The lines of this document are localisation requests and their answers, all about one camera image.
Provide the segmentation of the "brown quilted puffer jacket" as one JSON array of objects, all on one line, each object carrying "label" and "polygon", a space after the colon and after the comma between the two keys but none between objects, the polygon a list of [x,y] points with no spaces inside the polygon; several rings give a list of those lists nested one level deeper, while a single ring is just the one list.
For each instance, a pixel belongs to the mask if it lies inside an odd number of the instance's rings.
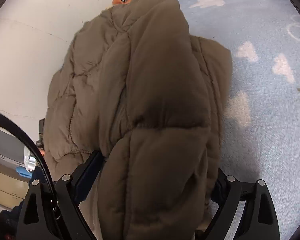
[{"label": "brown quilted puffer jacket", "polygon": [[228,49],[192,36],[177,0],[132,0],[86,22],[47,97],[53,180],[106,162],[79,209],[102,239],[191,239],[217,179]]}]

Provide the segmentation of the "beige drawer cabinet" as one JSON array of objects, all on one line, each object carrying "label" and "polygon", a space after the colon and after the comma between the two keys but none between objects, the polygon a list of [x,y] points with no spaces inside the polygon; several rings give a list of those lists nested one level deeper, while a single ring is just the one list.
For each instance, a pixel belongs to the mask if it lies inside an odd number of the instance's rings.
[{"label": "beige drawer cabinet", "polygon": [[9,209],[18,206],[25,199],[28,189],[29,178],[0,164],[0,205]]}]

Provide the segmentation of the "light blue bed sheet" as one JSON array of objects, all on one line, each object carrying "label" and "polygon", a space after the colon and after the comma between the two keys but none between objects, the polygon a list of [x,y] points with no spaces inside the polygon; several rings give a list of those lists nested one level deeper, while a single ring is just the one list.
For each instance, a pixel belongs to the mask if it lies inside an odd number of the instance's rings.
[{"label": "light blue bed sheet", "polygon": [[268,185],[281,239],[300,225],[300,15],[290,0],[179,0],[192,35],[231,51],[220,167]]}]

